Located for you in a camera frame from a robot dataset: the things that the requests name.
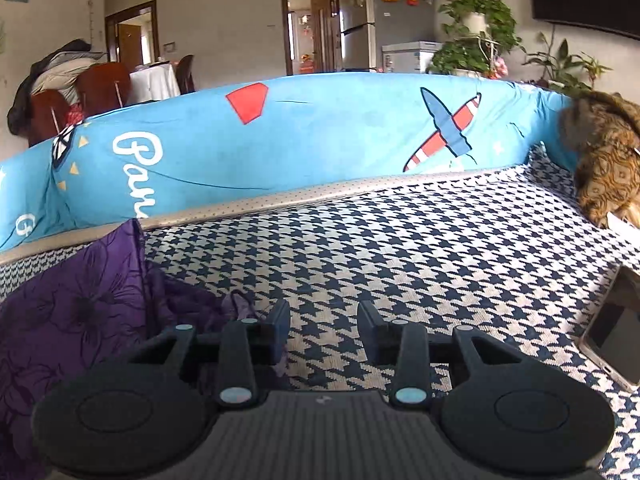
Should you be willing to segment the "purple floral red-lined garment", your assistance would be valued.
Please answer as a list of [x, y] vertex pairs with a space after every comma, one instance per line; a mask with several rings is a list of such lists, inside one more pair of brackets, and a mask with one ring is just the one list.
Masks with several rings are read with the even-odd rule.
[[136, 478], [182, 460], [221, 412], [217, 375], [239, 367], [218, 356], [233, 322], [247, 326], [254, 400], [286, 388], [250, 297], [166, 274], [137, 221], [21, 284], [1, 306], [2, 477]]

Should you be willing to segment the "houndstooth sofa seat cover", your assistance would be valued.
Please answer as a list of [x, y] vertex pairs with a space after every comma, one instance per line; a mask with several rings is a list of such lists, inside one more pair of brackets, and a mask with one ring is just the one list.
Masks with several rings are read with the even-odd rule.
[[[291, 306], [288, 386], [253, 398], [244, 322], [224, 326], [222, 409], [182, 460], [105, 479], [634, 479], [639, 398], [578, 348], [639, 251], [579, 211], [573, 180], [526, 164], [310, 188], [234, 219], [145, 232], [166, 274], [267, 317]], [[373, 365], [361, 301], [388, 323]]]

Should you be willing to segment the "blue cartoon print sofa backrest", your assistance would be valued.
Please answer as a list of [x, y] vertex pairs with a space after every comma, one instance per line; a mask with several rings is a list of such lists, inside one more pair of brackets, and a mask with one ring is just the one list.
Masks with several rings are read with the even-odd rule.
[[429, 74], [288, 76], [86, 119], [1, 165], [1, 247], [333, 182], [519, 165], [565, 169], [570, 101]]

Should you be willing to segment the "black smartphone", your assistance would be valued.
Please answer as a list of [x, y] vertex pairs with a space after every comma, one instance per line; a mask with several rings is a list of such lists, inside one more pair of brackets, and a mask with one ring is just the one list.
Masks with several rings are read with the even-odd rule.
[[578, 348], [616, 384], [639, 389], [639, 274], [621, 266], [593, 315]]

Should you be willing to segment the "white paper under garment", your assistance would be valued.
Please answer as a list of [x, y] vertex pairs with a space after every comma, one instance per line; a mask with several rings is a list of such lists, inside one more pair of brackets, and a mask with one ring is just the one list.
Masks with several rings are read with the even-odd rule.
[[617, 235], [628, 240], [629, 243], [640, 246], [640, 230], [626, 220], [620, 220], [615, 214], [609, 212], [608, 228]]

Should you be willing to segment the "white clothed dining table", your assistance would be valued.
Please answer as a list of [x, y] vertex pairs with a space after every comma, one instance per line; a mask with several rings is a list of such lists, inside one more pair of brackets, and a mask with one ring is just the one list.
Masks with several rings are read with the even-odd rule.
[[128, 104], [163, 101], [181, 96], [174, 66], [171, 63], [145, 67], [130, 74]]

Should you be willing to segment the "dark wooden chair behind table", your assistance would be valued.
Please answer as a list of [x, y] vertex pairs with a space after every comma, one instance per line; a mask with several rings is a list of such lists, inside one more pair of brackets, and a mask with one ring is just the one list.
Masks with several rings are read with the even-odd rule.
[[184, 56], [177, 64], [176, 79], [181, 94], [192, 93], [195, 91], [192, 75], [193, 60], [194, 55], [188, 54]]

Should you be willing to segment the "white chest freezer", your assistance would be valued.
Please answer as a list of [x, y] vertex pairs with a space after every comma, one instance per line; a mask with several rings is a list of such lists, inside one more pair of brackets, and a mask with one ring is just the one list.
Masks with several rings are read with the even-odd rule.
[[430, 70], [432, 58], [442, 47], [440, 42], [413, 41], [382, 47], [385, 73], [425, 74]]

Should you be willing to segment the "brown wooden chair right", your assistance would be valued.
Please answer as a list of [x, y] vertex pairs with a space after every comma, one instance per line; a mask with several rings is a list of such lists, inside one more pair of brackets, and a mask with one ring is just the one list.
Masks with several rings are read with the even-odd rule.
[[127, 105], [130, 73], [119, 62], [94, 64], [76, 78], [75, 88], [86, 117], [104, 114]]

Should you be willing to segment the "brown wooden chair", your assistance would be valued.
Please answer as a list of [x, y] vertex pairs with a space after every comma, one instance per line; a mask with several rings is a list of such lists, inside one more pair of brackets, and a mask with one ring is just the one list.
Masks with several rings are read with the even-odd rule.
[[33, 146], [57, 136], [66, 126], [70, 103], [58, 90], [44, 90], [30, 97], [32, 118], [28, 143]]
[[76, 78], [75, 88], [86, 117], [104, 114], [127, 105], [130, 73], [119, 62], [94, 64]]

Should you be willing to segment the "brown patterned garment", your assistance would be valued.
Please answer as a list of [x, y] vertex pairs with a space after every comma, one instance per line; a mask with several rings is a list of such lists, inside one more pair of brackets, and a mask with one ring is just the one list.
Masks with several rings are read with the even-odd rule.
[[639, 105], [618, 93], [582, 92], [562, 110], [560, 137], [577, 154], [577, 203], [595, 226], [612, 214], [639, 225]]

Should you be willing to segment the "brown wooden chair left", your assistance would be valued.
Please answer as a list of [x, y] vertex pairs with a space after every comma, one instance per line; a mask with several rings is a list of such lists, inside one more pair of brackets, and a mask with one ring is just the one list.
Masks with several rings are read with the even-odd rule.
[[70, 103], [58, 90], [44, 90], [30, 97], [32, 118], [28, 143], [33, 146], [57, 136], [66, 126]]

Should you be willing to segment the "green potted plant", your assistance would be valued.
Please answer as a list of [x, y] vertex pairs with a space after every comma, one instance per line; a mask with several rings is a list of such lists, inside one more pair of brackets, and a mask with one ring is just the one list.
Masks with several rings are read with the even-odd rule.
[[445, 41], [432, 57], [431, 73], [506, 79], [504, 57], [521, 49], [522, 38], [502, 0], [446, 0], [438, 12], [448, 22], [442, 24]]

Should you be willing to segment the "silver refrigerator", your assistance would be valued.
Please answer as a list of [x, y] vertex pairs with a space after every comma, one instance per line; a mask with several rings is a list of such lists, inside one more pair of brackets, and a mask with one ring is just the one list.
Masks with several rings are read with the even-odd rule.
[[345, 72], [382, 70], [385, 47], [435, 39], [435, 0], [338, 2]]

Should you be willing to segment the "small leafy plant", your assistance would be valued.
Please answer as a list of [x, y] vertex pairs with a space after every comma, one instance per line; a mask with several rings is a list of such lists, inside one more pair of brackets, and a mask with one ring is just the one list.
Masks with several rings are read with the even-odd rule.
[[540, 88], [576, 96], [596, 88], [597, 82], [612, 68], [602, 64], [586, 52], [572, 53], [566, 39], [555, 44], [555, 26], [549, 36], [538, 32], [537, 51], [524, 51], [524, 66], [541, 69], [540, 76], [533, 84]]

